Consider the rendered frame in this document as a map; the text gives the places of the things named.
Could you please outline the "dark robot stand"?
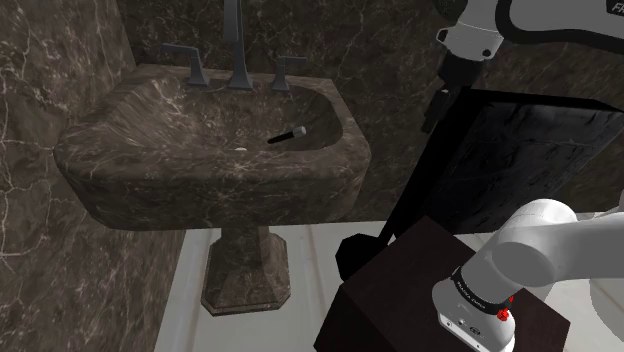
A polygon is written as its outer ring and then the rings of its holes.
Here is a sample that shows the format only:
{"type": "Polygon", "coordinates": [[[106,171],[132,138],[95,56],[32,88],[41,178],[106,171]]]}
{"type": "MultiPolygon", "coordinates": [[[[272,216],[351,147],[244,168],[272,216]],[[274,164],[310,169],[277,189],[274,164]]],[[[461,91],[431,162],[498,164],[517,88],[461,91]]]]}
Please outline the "dark robot stand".
{"type": "Polygon", "coordinates": [[[317,352],[475,352],[443,328],[432,288],[474,250],[428,217],[342,283],[317,352]]]}

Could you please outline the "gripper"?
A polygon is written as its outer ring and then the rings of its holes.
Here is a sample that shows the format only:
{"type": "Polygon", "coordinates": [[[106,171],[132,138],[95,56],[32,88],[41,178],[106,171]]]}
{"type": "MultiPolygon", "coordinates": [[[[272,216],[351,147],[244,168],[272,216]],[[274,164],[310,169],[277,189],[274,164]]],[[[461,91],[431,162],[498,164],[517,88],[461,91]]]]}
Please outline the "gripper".
{"type": "Polygon", "coordinates": [[[444,82],[443,87],[435,92],[425,113],[421,131],[430,134],[438,120],[445,114],[450,101],[451,91],[457,87],[470,87],[480,76],[483,61],[473,61],[447,51],[438,70],[438,77],[444,82]]]}

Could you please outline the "black pen with grey tip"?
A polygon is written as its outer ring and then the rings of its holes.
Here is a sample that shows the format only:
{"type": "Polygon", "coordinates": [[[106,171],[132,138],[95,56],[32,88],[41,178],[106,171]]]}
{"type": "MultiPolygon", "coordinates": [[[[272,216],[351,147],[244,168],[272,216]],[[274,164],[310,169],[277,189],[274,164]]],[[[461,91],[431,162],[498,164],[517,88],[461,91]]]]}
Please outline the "black pen with grey tip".
{"type": "Polygon", "coordinates": [[[271,137],[267,140],[268,144],[276,144],[289,139],[299,138],[305,136],[307,134],[307,130],[304,126],[298,126],[293,128],[291,131],[285,132],[283,134],[271,137]]]}

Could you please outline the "brown marble pedestal sink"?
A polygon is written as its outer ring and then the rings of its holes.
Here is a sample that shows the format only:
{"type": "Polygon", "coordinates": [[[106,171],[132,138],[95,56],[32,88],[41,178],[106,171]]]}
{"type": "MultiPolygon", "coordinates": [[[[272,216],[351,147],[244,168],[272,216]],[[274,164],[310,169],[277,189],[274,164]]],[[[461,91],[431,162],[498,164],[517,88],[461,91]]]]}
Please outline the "brown marble pedestal sink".
{"type": "Polygon", "coordinates": [[[277,225],[326,223],[353,207],[369,145],[328,79],[245,65],[241,0],[224,0],[229,71],[142,65],[69,128],[58,169],[112,229],[217,228],[201,303],[214,315],[279,309],[290,297],[277,225]],[[305,136],[268,144],[298,126],[305,136]]]}

